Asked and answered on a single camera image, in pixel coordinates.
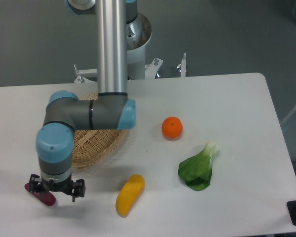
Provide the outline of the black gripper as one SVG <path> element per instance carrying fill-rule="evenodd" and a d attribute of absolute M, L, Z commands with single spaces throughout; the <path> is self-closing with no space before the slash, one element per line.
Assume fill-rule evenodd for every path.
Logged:
<path fill-rule="evenodd" d="M 41 179 L 39 175 L 31 174 L 28 182 L 29 192 L 31 193 L 44 193 L 46 192 L 61 192 L 70 194 L 72 202 L 75 202 L 76 198 L 85 197 L 85 180 L 78 179 L 73 181 L 71 176 L 61 182 L 55 180 Z"/>

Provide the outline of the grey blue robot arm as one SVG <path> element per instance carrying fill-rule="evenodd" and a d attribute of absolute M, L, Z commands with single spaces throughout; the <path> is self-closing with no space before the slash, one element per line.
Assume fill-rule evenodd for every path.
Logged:
<path fill-rule="evenodd" d="M 70 0 L 70 8 L 94 8 L 98 24 L 98 98 L 79 100 L 68 91 L 53 93 L 46 107 L 43 127 L 36 136 L 40 175 L 32 174 L 30 193 L 41 198 L 48 192 L 84 197 L 84 180 L 72 180 L 76 130 L 131 129 L 136 124 L 136 104 L 128 98 L 127 25 L 137 17 L 134 0 Z"/>

